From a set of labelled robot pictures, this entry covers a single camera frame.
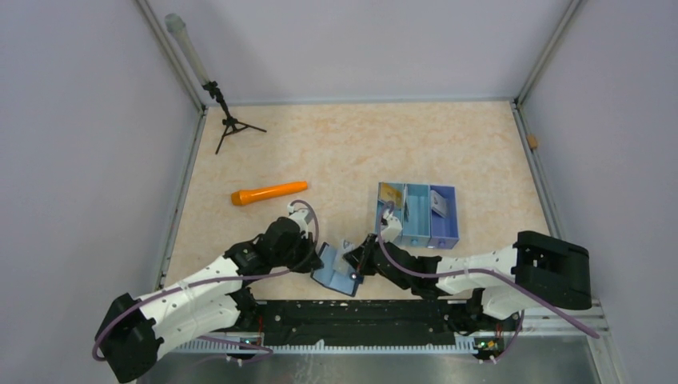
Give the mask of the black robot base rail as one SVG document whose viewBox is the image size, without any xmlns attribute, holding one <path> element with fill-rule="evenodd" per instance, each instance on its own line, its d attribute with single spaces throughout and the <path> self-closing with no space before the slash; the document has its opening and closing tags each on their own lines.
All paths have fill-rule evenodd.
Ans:
<svg viewBox="0 0 678 384">
<path fill-rule="evenodd" d="M 265 346 L 451 346 L 463 336 L 505 336 L 516 315 L 497 320 L 449 300 L 270 300 L 226 328 L 260 336 Z"/>
</svg>

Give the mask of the dark blue leather card holder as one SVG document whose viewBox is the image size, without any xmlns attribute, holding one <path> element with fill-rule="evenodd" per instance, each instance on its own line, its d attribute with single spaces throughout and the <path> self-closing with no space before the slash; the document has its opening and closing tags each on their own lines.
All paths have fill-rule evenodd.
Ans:
<svg viewBox="0 0 678 384">
<path fill-rule="evenodd" d="M 355 297 L 363 277 L 344 259 L 344 256 L 356 248 L 355 244 L 346 240 L 338 248 L 324 242 L 319 253 L 323 267 L 313 271 L 311 279 L 326 289 Z"/>
</svg>

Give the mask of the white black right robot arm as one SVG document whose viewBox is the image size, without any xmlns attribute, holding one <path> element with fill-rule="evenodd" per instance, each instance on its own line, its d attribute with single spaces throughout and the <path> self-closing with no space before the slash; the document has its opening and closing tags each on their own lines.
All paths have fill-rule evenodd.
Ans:
<svg viewBox="0 0 678 384">
<path fill-rule="evenodd" d="M 480 330 L 536 306 L 592 308 L 588 250 L 531 230 L 499 250 L 454 258 L 413 256 L 371 234 L 343 258 L 358 275 L 380 275 L 424 299 L 471 290 L 480 301 L 469 307 L 469 320 Z"/>
</svg>

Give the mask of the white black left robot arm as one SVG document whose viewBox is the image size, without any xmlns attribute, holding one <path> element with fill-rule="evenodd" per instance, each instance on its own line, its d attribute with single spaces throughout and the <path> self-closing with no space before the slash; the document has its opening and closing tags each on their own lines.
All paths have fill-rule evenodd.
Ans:
<svg viewBox="0 0 678 384">
<path fill-rule="evenodd" d="M 248 330 L 257 317 L 249 284 L 320 267 L 317 232 L 309 228 L 316 222 L 308 210 L 280 217 L 187 278 L 136 298 L 118 296 L 94 336 L 93 359 L 127 383 L 181 344 L 231 326 Z"/>
</svg>

